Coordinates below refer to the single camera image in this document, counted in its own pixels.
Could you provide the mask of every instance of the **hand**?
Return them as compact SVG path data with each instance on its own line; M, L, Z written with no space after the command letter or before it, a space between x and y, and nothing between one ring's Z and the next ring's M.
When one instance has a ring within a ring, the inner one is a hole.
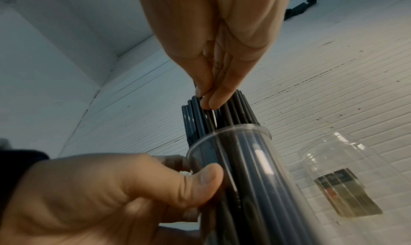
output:
M87 155L34 164L2 219L0 244L198 244L194 233L159 227L197 221L197 207L217 191L223 170L199 173L181 156Z
M277 37L289 0L140 0L166 53L197 85L201 107L224 104Z

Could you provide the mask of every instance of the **black sleeve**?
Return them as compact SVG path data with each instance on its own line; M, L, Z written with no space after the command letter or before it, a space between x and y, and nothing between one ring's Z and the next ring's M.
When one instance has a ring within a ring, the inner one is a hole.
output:
M0 216L24 173L49 157L35 150L0 150Z

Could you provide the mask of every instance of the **label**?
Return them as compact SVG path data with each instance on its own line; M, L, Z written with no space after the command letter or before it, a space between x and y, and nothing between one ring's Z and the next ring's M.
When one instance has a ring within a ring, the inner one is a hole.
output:
M348 168L321 176L314 182L341 217L382 214L365 192L363 184Z

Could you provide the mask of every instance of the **bundle of pens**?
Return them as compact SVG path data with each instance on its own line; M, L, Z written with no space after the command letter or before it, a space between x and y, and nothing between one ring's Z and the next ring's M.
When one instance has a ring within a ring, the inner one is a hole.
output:
M242 92L213 111L193 97L182 113L193 172L211 163L224 169L220 190L202 209L207 244L327 244Z

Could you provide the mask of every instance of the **transparent plastic jar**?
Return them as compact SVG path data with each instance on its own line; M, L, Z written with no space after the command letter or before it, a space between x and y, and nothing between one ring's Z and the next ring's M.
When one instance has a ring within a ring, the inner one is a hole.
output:
M259 245L329 244L275 152L266 128L251 124L222 128L198 140L187 157L194 172L210 163L219 163L224 169L221 193L215 205L202 214L202 229L208 230L209 240L214 240L208 244L225 244L216 242L217 236L232 245L240 240L241 244Z
M332 205L334 237L354 244L411 244L411 183L371 148L334 132L299 152Z

